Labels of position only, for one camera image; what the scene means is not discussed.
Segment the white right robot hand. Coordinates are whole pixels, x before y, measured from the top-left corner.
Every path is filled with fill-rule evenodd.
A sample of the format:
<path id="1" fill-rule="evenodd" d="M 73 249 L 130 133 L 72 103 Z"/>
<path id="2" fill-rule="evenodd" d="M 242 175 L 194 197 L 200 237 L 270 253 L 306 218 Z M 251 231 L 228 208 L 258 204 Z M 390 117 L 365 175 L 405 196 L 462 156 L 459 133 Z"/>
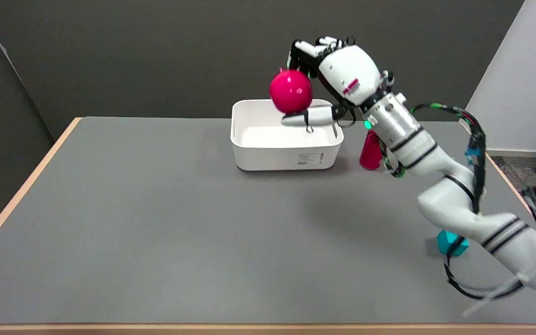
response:
<path id="1" fill-rule="evenodd" d="M 392 70 L 380 71 L 374 60 L 355 39 L 319 37 L 315 44 L 294 40 L 288 60 L 289 70 L 300 70 L 318 78 L 338 104 L 309 106 L 281 118 L 284 127 L 314 127 L 337 124 L 347 113 L 356 121 L 355 109 L 365 112 L 391 92 L 395 76 Z"/>

